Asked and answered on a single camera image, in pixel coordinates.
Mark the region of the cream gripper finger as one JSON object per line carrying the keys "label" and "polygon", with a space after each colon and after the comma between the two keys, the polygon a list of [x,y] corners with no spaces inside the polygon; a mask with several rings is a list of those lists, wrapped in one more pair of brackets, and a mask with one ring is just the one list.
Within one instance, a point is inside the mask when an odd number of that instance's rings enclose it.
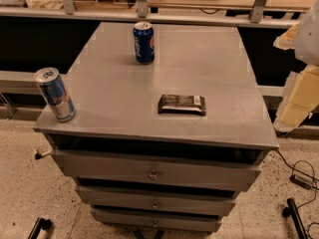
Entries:
{"label": "cream gripper finger", "polygon": [[307,65],[300,73],[291,72],[285,82],[274,128],[290,132],[298,128],[318,106],[319,67]]}
{"label": "cream gripper finger", "polygon": [[294,49],[297,30],[298,24],[293,25],[286,32],[275,39],[273,46],[281,50]]}

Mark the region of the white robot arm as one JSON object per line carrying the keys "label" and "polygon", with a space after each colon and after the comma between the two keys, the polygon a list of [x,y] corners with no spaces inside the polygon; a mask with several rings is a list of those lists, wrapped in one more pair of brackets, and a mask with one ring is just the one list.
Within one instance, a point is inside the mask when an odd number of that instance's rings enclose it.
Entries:
{"label": "white robot arm", "polygon": [[298,24],[276,38],[273,46],[293,49],[295,58],[306,64],[301,73],[291,72],[286,79],[273,123],[276,130],[290,132],[319,106],[319,1]]}

